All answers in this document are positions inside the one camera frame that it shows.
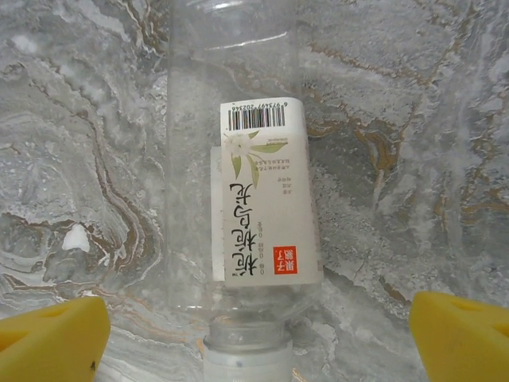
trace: bottle cap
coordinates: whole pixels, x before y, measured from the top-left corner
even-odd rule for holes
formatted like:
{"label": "bottle cap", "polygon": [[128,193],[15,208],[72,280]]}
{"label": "bottle cap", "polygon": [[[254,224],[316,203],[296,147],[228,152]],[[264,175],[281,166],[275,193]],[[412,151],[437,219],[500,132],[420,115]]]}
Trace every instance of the bottle cap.
{"label": "bottle cap", "polygon": [[288,382],[292,378],[292,341],[278,349],[224,352],[204,347],[205,382]]}

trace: white flower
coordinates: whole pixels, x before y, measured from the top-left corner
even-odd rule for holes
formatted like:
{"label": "white flower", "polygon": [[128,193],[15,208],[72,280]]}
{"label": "white flower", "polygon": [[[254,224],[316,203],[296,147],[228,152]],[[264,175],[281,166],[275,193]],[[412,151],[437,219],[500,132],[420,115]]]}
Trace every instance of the white flower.
{"label": "white flower", "polygon": [[247,134],[231,135],[225,141],[227,150],[233,157],[243,157],[249,154],[251,140]]}

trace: plastic bottle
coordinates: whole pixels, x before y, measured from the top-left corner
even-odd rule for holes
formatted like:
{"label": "plastic bottle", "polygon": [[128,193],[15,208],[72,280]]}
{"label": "plastic bottle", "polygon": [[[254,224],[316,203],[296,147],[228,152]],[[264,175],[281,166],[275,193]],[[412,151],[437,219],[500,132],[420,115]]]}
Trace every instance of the plastic bottle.
{"label": "plastic bottle", "polygon": [[294,0],[173,2],[167,284],[173,308],[208,323],[207,382],[290,380],[285,321],[323,278],[304,112],[291,98],[295,11]]}

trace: white label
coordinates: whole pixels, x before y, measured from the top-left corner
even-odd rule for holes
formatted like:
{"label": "white label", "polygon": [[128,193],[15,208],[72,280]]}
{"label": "white label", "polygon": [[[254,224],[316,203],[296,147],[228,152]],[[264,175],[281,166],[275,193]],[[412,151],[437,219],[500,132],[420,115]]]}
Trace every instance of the white label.
{"label": "white label", "polygon": [[212,216],[212,278],[214,281],[224,281],[221,147],[212,147],[210,150],[210,193]]}
{"label": "white label", "polygon": [[223,252],[228,287],[323,279],[303,111],[291,98],[221,105],[223,203],[212,214],[222,209],[223,224],[218,234],[212,217],[212,237],[222,246],[212,253]]}

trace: gray marble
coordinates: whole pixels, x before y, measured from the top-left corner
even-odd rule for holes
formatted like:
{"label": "gray marble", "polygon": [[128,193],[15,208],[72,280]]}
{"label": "gray marble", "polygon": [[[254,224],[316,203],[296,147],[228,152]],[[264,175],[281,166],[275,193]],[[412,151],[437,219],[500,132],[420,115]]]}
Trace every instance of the gray marble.
{"label": "gray marble", "polygon": [[[509,2],[298,12],[326,280],[289,324],[294,380],[426,381],[417,291],[509,305]],[[102,382],[203,378],[203,326],[154,281],[168,24],[166,0],[0,0],[0,317],[103,297]]]}

